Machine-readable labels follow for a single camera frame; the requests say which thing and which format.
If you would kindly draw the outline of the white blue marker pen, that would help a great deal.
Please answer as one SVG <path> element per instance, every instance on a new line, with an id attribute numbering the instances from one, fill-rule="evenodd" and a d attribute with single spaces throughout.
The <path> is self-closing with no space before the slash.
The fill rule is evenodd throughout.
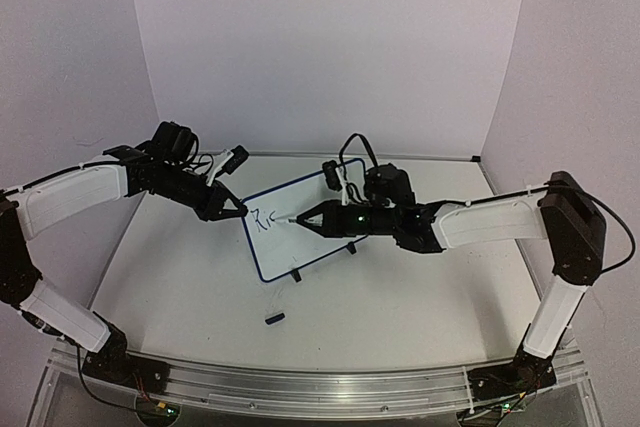
<path id="1" fill-rule="evenodd" d="M 299 224 L 299 225 L 312 225 L 312 226 L 321 226 L 323 224 L 323 216 L 316 215 L 312 217 L 298 218 L 298 217 L 276 217 L 274 219 L 276 223 L 287 223 L 287 224 Z"/>

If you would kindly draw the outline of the blue framed whiteboard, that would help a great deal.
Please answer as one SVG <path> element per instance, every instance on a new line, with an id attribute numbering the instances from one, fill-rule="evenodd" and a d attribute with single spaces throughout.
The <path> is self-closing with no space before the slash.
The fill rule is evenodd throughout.
<path id="1" fill-rule="evenodd" d="M 295 218 L 325 200 L 342 200 L 329 189 L 321 170 L 322 160 L 314 157 L 264 156 L 251 161 L 257 191 L 243 204 L 248 215 L 243 226 L 259 279 L 271 283 L 341 251 L 352 254 L 365 237 L 324 238 L 299 226 Z"/>

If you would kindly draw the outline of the blue marker cap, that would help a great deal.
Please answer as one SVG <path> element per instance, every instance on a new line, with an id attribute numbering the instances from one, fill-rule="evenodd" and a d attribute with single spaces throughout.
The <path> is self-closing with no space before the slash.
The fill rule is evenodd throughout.
<path id="1" fill-rule="evenodd" d="M 265 319 L 267 325 L 273 325 L 285 319 L 284 313 L 278 313 Z"/>

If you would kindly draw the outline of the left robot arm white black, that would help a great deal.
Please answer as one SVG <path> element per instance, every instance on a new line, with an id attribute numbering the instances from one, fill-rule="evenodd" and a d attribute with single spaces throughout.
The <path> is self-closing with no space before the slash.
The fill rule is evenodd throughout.
<path id="1" fill-rule="evenodd" d="M 1 192 L 1 302 L 80 348 L 97 367 L 127 381 L 134 360 L 118 345 L 115 327 L 67 296 L 37 265 L 36 239 L 72 219 L 123 200 L 154 195 L 193 211 L 203 222 L 243 218 L 248 209 L 223 182 L 249 158 L 242 145 L 198 169 L 199 138 L 189 127 L 163 121 L 148 140 L 119 145 L 91 160 Z"/>

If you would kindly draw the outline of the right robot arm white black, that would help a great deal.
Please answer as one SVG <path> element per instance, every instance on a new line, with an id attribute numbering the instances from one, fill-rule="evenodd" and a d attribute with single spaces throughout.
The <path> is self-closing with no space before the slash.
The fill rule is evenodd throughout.
<path id="1" fill-rule="evenodd" d="M 604 215 L 570 173 L 556 171 L 521 191 L 426 203 L 417 201 L 408 174 L 392 164 L 369 169 L 364 181 L 363 201 L 325 200 L 292 224 L 326 239 L 390 237 L 416 254 L 480 243 L 546 243 L 551 278 L 512 363 L 532 368 L 553 357 L 586 291 L 604 271 Z"/>

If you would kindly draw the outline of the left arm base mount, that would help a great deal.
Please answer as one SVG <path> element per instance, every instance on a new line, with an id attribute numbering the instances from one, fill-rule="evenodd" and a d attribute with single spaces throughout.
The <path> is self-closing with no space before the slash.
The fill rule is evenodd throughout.
<path id="1" fill-rule="evenodd" d="M 110 333 L 97 352 L 88 352 L 81 364 L 83 375 L 93 379 L 138 389 L 146 394 L 163 394 L 168 384 L 168 363 L 128 352 L 126 336 Z"/>

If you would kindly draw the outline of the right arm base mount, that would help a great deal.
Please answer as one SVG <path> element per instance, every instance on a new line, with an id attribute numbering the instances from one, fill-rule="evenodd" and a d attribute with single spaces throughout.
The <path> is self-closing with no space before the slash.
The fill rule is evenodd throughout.
<path id="1" fill-rule="evenodd" d="M 526 352 L 517 354 L 507 363 L 475 368 L 468 373 L 468 379 L 474 401 L 532 393 L 556 384 L 551 359 Z"/>

